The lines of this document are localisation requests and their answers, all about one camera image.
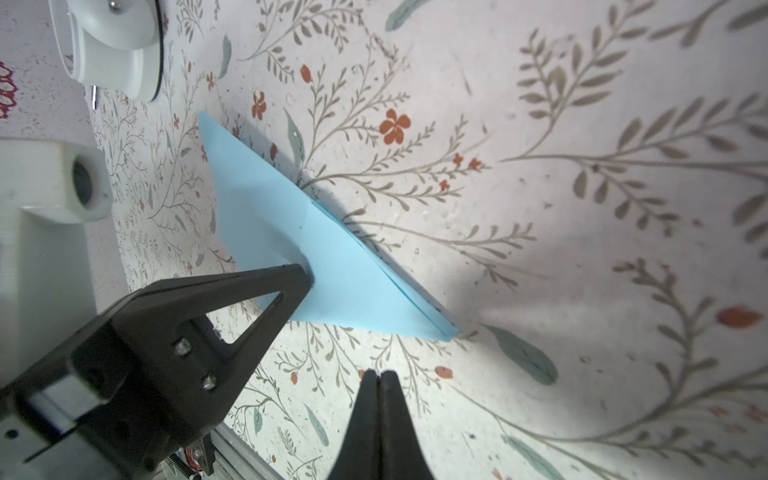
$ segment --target white plastic part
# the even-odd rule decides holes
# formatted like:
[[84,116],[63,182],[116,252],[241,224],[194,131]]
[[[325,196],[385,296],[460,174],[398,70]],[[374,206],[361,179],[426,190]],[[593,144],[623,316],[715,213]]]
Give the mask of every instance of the white plastic part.
[[104,154],[83,145],[0,139],[0,166],[2,388],[96,315],[83,223],[109,214],[112,191]]
[[[154,0],[48,0],[61,63],[70,78],[84,85],[123,91],[129,98],[150,101],[161,73],[161,37]],[[57,15],[68,8],[68,22]],[[71,35],[68,61],[61,36]]]

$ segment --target pink pattern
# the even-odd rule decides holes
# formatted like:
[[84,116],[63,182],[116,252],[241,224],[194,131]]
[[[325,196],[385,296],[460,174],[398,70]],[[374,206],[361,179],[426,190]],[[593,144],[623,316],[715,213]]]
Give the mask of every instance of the pink pattern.
[[8,118],[8,111],[16,106],[14,95],[18,88],[13,83],[12,76],[13,70],[0,61],[0,118]]

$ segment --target green leaf print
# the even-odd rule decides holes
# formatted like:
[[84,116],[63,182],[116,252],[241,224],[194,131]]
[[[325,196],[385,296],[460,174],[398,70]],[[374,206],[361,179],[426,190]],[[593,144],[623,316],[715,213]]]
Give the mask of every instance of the green leaf print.
[[293,123],[293,119],[290,117],[288,110],[283,109],[288,117],[288,141],[290,142],[290,148],[293,150],[293,160],[297,166],[301,166],[304,162],[304,139],[301,137],[299,128]]
[[531,467],[533,467],[536,472],[541,473],[547,480],[565,480],[563,475],[560,475],[560,472],[558,472],[546,458],[536,453],[534,449],[527,446],[525,443],[507,435],[502,435],[502,440],[504,440],[504,443],[517,450],[520,455],[531,464]]
[[505,329],[489,325],[484,327],[496,337],[502,352],[534,380],[542,385],[552,385],[558,379],[558,367],[540,349]]
[[389,14],[384,24],[385,31],[397,30],[406,23],[414,10],[424,5],[428,0],[405,0],[398,8]]
[[310,423],[312,424],[312,427],[315,429],[315,432],[317,432],[317,436],[320,438],[320,443],[328,446],[328,435],[326,435],[326,430],[323,428],[322,425],[320,425],[320,421],[315,417],[315,414],[312,413],[312,410],[306,404],[304,405],[306,407],[306,413],[310,416]]
[[230,67],[230,59],[232,58],[232,42],[226,35],[224,36],[221,47],[221,73],[219,73],[219,78],[222,78],[227,74],[227,69]]

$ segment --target printed leaf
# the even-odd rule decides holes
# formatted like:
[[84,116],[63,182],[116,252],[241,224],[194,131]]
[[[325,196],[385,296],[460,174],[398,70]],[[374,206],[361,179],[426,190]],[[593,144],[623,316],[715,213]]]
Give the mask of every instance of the printed leaf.
[[749,127],[746,128],[747,131],[749,131],[754,137],[759,138],[760,140],[766,140],[768,141],[768,128],[765,128],[763,125],[758,124],[751,124]]
[[674,330],[672,330],[670,327],[668,327],[666,325],[659,325],[658,329],[659,329],[659,333],[661,333],[662,335],[666,336],[667,338],[670,338],[670,339],[674,340],[675,342],[677,342],[677,343],[679,343],[679,344],[681,344],[683,346],[685,345],[685,340],[683,339],[683,337],[680,336],[679,333],[677,333]]
[[667,201],[663,198],[646,197],[646,198],[641,198],[640,201],[645,202],[646,204],[649,204],[649,205],[662,206],[667,204]]
[[579,198],[584,198],[587,194],[587,172],[581,171],[574,181],[574,193]]
[[739,104],[739,106],[736,107],[736,112],[737,113],[743,112],[748,107],[750,107],[753,103],[755,103],[758,98],[760,98],[760,94],[757,94],[757,93],[753,93],[749,97],[744,98],[744,100]]
[[756,225],[755,227],[752,227],[744,234],[744,241],[747,243],[752,243],[755,240],[760,239],[763,235],[768,233],[768,222],[766,223],[760,223],[759,225]]
[[592,50],[597,50],[600,46],[601,30],[600,26],[597,26],[592,31]]
[[669,367],[664,365],[662,362],[656,362],[656,369],[659,371],[661,376],[664,377],[664,380],[667,382],[667,385],[669,387],[672,386],[672,374],[670,373]]
[[635,226],[638,228],[638,230],[645,230],[645,227],[648,226],[648,214],[638,218]]
[[406,23],[408,17],[420,6],[424,5],[427,0],[405,0],[400,4],[398,8],[389,14],[384,24],[384,31],[393,31],[402,27],[402,24]]
[[558,93],[562,95],[565,89],[565,70],[560,65],[552,70],[552,79],[554,80],[554,86],[558,89]]
[[548,462],[546,458],[539,455],[534,449],[527,446],[525,443],[508,435],[502,435],[502,440],[504,440],[504,443],[517,450],[518,453],[522,455],[523,458],[525,458],[526,462],[528,462],[528,464],[533,467],[536,472],[542,474],[547,480],[565,480],[563,475],[560,475],[560,472],[554,467],[554,465]]
[[763,207],[768,200],[768,194],[756,195],[733,211],[733,225],[739,226],[747,222]]
[[670,25],[668,27],[660,28],[659,30],[656,30],[654,33],[648,35],[649,40],[660,40],[662,38],[666,38],[673,33],[677,33],[683,28],[686,27],[686,24],[684,23],[678,23],[675,25]]
[[707,141],[717,151],[736,151],[739,149],[732,141],[716,135],[707,135]]
[[670,158],[672,160],[680,160],[682,158],[688,158],[688,154],[685,153],[682,150],[679,150],[675,147],[670,147],[668,145],[660,145],[659,150],[661,150],[661,153],[664,154],[665,157]]
[[579,84],[579,87],[599,87],[605,85],[616,77],[615,73],[605,73],[588,78]]
[[693,101],[688,107],[683,110],[683,113],[680,114],[680,118],[677,119],[676,122],[674,122],[673,128],[678,128],[683,126],[685,122],[689,121],[698,111],[701,109],[701,107],[704,105],[704,98],[699,97],[696,100]]
[[484,325],[496,337],[502,352],[542,385],[552,385],[558,379],[558,369],[540,349],[525,342],[514,333],[495,326]]
[[621,205],[616,207],[616,210],[614,210],[614,216],[617,219],[622,220],[624,217],[627,216],[627,212],[629,212],[629,206],[630,206],[630,201],[626,200]]
[[224,36],[224,40],[222,41],[221,49],[222,49],[222,56],[221,56],[221,70],[219,73],[219,78],[222,78],[224,75],[227,74],[227,69],[230,67],[230,59],[232,58],[232,42],[230,42],[229,37],[227,37],[226,35]]
[[297,167],[300,167],[304,162],[304,139],[299,128],[293,123],[288,110],[284,108],[283,111],[286,112],[286,117],[288,117],[288,141],[293,151],[293,161],[296,162]]
[[253,409],[253,437],[261,432],[261,427],[264,426],[264,420],[261,417],[261,412],[258,409]]
[[608,24],[612,27],[616,25],[616,18],[619,16],[618,8],[616,5],[611,5],[608,9]]
[[639,15],[649,8],[656,5],[656,0],[650,0],[649,2],[645,2],[644,4],[640,5],[639,7],[635,8],[632,12],[629,12],[629,16],[634,17],[635,15]]
[[323,428],[322,425],[320,425],[320,421],[315,417],[315,414],[310,410],[306,404],[304,404],[304,407],[306,408],[307,415],[310,416],[310,423],[312,424],[312,428],[315,429],[315,432],[317,433],[317,436],[320,438],[320,443],[328,446],[328,435],[326,435],[326,430]]
[[650,124],[650,127],[648,127],[648,130],[646,130],[645,135],[643,135],[643,142],[650,140],[655,134],[658,134],[660,131],[662,131],[664,127],[666,127],[667,124],[670,123],[675,113],[677,113],[677,109],[670,108],[669,110],[661,114],[659,118],[657,118],[652,124]]
[[581,45],[578,43],[574,44],[574,50],[571,54],[571,67],[574,70],[574,73],[578,73],[578,67],[581,65],[581,58],[584,56],[584,52],[581,50]]
[[696,40],[699,39],[699,34],[701,33],[701,29],[704,26],[704,22],[706,20],[707,20],[706,16],[699,17],[699,20],[690,24],[688,31],[685,32],[685,35],[683,35],[683,38],[680,40],[681,47],[689,48],[694,46],[694,44],[696,43]]
[[627,54],[626,51],[615,51],[612,54],[606,55],[603,58],[598,59],[594,64],[598,67],[607,67],[608,65],[612,65],[616,63],[617,61],[624,58],[624,56]]
[[706,369],[713,369],[717,367],[717,359],[713,357],[708,357],[698,363],[694,363],[690,366],[691,370],[706,370]]
[[520,98],[522,100],[527,101],[529,104],[537,104],[541,103],[545,100],[544,95],[537,94],[537,93],[529,93],[525,95],[520,95]]
[[602,204],[605,202],[605,198],[608,196],[608,180],[604,180],[603,184],[594,191],[594,202],[596,204]]
[[637,188],[638,190],[645,188],[645,184],[639,180],[626,180],[624,185],[627,185],[629,188]]
[[639,132],[642,127],[643,121],[640,118],[635,118],[633,121],[631,121],[619,137],[617,150],[623,150],[624,147],[632,141],[635,135],[637,135],[637,132]]
[[601,91],[596,94],[589,94],[586,97],[577,98],[576,100],[571,102],[571,105],[574,105],[576,107],[581,107],[584,105],[591,105],[593,103],[597,103],[603,98],[606,98],[611,93],[609,91]]
[[768,18],[768,3],[764,2],[731,20],[728,23],[728,30],[739,31],[766,18]]
[[725,98],[725,99],[723,99],[721,101],[718,101],[715,105],[712,106],[712,108],[710,108],[707,111],[706,114],[704,114],[704,116],[701,118],[701,123],[702,124],[709,123],[710,120],[712,120],[715,117],[715,115],[719,114],[727,106],[728,106],[728,99],[727,98]]
[[176,218],[176,221],[179,223],[179,225],[181,225],[181,228],[183,228],[184,231],[186,232],[187,228],[184,226],[184,222],[181,221],[181,217],[179,217],[178,215],[174,215],[174,218]]
[[623,38],[624,40],[629,40],[632,38],[637,38],[641,35],[645,35],[646,31],[648,31],[646,27],[630,28],[629,30],[621,32],[619,37]]

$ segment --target orange flower print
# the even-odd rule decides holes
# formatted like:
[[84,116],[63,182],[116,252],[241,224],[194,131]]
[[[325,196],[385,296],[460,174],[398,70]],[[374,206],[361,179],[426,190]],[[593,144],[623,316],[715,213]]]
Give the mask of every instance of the orange flower print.
[[725,433],[746,433],[746,429],[738,423],[725,425]]
[[745,306],[736,305],[717,313],[717,321],[732,329],[746,329],[763,319],[763,315]]
[[512,480],[512,478],[511,478],[511,477],[502,478],[502,474],[501,474],[501,473],[498,471],[498,469],[497,469],[497,468],[494,468],[494,469],[493,469],[493,472],[491,472],[491,473],[493,474],[493,476],[495,476],[496,478],[498,478],[498,480]]
[[250,108],[250,116],[253,118],[258,117],[259,120],[263,120],[264,112],[266,111],[266,102],[264,101],[264,92],[256,98],[256,92],[253,93],[253,107]]
[[302,80],[304,80],[306,83],[310,83],[312,81],[312,73],[310,72],[309,67],[307,67],[306,65],[302,65],[301,70],[299,70],[299,72],[301,72]]
[[401,144],[403,138],[405,138],[402,129],[411,126],[411,119],[408,118],[408,115],[400,115],[398,117],[397,113],[391,108],[386,112],[386,116],[388,120],[384,120],[379,125],[379,131],[384,135],[384,143],[389,145],[395,141]]
[[724,409],[723,407],[721,407],[721,406],[714,406],[714,407],[710,407],[710,408],[708,408],[708,410],[710,411],[710,413],[711,413],[712,415],[715,415],[717,418],[720,418],[720,417],[727,417],[728,415],[730,415],[730,412],[729,412],[729,411],[727,411],[727,410],[725,410],[725,409]]
[[444,366],[436,366],[435,367],[435,373],[437,373],[437,376],[441,379],[452,379],[453,378],[453,370],[451,370],[448,367]]
[[765,412],[756,405],[750,405],[744,415],[755,423],[765,423],[768,419],[768,412]]

